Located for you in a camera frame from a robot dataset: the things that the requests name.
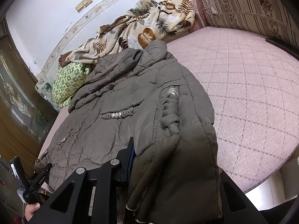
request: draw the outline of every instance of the white wall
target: white wall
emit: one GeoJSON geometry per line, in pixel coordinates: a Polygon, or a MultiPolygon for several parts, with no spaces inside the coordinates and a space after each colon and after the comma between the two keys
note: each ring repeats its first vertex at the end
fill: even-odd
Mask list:
{"type": "Polygon", "coordinates": [[[16,47],[34,75],[72,25],[101,0],[78,13],[82,0],[15,0],[6,20],[16,47]]]}

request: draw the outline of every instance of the patterned blanket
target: patterned blanket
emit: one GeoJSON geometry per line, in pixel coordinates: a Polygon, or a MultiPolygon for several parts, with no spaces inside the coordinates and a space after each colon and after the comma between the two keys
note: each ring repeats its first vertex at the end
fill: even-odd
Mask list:
{"type": "Polygon", "coordinates": [[[97,64],[101,57],[128,47],[144,49],[153,40],[182,34],[193,25],[194,16],[192,0],[140,0],[113,24],[101,26],[99,35],[73,50],[65,62],[97,64]]]}

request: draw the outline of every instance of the floral striped fabric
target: floral striped fabric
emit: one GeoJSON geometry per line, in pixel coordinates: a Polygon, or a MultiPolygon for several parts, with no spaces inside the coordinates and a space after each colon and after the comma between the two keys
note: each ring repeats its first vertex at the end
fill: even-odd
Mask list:
{"type": "Polygon", "coordinates": [[[280,0],[202,0],[213,27],[242,29],[298,49],[299,29],[280,0]]]}

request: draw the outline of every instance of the finger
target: finger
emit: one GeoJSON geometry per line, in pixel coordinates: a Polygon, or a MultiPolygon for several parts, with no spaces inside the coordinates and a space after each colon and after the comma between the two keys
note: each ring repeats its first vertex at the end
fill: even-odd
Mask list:
{"type": "Polygon", "coordinates": [[[31,205],[27,205],[25,208],[25,218],[27,221],[29,221],[34,213],[40,208],[40,204],[36,203],[36,204],[31,204],[31,205]]]}

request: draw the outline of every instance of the green checkered pillow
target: green checkered pillow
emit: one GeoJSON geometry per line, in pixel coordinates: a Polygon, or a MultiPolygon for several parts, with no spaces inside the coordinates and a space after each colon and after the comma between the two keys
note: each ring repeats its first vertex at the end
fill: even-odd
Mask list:
{"type": "Polygon", "coordinates": [[[64,68],[59,65],[53,83],[52,100],[60,107],[69,105],[75,92],[84,84],[90,71],[89,64],[71,62],[64,68]]]}

